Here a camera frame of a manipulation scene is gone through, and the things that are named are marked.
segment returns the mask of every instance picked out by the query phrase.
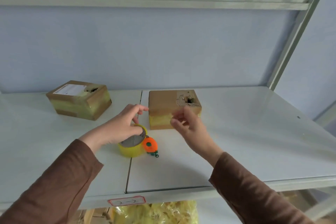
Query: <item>yellow tape roll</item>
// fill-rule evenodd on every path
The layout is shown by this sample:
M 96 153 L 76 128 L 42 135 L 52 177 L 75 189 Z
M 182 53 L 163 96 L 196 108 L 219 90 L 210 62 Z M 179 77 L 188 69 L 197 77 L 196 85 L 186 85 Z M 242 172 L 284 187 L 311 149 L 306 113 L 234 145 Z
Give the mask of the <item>yellow tape roll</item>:
M 134 126 L 142 127 L 147 134 L 147 129 L 144 126 L 140 124 L 134 124 Z M 118 146 L 121 154 L 128 158 L 135 158 L 146 152 L 141 143 L 134 147 L 124 147 L 120 143 L 118 144 Z

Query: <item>transparent plastic packaging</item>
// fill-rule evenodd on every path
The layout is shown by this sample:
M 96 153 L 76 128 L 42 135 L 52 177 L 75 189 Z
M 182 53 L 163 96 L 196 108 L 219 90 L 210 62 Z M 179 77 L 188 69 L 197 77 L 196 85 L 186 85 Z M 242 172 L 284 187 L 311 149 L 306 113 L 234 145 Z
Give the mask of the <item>transparent plastic packaging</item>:
M 198 224 L 196 201 L 118 206 L 113 224 Z

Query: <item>sleeve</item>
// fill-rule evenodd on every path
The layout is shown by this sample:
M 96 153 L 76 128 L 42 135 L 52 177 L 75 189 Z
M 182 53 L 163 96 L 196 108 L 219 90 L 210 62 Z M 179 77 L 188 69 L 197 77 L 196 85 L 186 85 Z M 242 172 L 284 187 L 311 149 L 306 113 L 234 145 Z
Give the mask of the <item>sleeve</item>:
M 244 224 L 313 224 L 226 152 L 209 181 Z
M 103 165 L 76 139 L 0 216 L 1 224 L 65 224 Z

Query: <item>white shipping label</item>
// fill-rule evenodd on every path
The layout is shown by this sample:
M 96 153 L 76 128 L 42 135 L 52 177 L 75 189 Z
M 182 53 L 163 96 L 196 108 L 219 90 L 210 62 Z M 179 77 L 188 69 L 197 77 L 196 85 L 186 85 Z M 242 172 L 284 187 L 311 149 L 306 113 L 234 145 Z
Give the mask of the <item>white shipping label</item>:
M 139 205 L 146 203 L 144 197 L 135 196 L 135 197 L 124 197 L 117 199 L 110 199 L 108 202 L 113 206 L 122 206 L 122 205 Z
M 62 88 L 59 88 L 54 94 L 77 96 L 86 88 L 86 85 L 77 84 L 65 84 Z

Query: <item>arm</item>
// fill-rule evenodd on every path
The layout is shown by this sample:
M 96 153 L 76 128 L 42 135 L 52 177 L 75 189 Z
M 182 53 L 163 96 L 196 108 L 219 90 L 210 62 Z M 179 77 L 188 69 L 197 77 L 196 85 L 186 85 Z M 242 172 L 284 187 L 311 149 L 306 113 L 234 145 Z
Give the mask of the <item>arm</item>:
M 94 153 L 107 143 L 119 143 L 142 128 L 135 115 L 147 107 L 128 105 L 105 124 L 73 141 L 28 190 L 0 216 L 1 224 L 65 224 L 78 209 L 103 165 Z
M 214 168 L 210 182 L 245 224 L 313 224 L 278 193 L 246 170 L 210 138 L 188 107 L 173 114 L 171 125 Z

